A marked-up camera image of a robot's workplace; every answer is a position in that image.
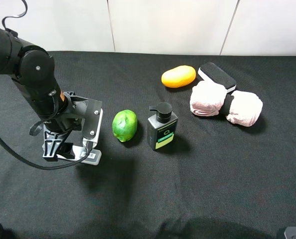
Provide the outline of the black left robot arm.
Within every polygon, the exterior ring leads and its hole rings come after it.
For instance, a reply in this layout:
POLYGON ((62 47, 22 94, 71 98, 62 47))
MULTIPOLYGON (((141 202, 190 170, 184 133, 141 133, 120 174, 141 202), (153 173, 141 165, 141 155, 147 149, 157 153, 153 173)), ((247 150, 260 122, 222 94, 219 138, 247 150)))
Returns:
POLYGON ((55 76, 55 61, 43 48, 26 42, 10 30, 0 29, 0 75, 11 77, 15 86, 39 117, 29 134, 43 132, 43 158, 57 161, 58 156, 71 159, 70 165, 87 159, 93 142, 87 142, 78 157, 68 150, 72 144, 65 140, 73 130, 82 130, 87 124, 87 110, 93 101, 74 92, 62 92, 55 76))

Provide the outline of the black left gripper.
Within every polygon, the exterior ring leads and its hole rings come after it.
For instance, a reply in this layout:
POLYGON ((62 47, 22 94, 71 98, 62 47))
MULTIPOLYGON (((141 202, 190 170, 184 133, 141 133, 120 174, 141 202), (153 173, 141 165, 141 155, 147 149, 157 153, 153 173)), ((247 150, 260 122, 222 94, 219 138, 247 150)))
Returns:
POLYGON ((46 161, 58 161, 59 155, 65 159, 75 159, 73 143, 63 142, 63 134, 72 130, 81 131, 86 115, 88 98, 77 96, 74 92, 61 92, 64 105, 59 106, 53 119, 44 122, 49 131, 44 131, 43 158, 46 161))

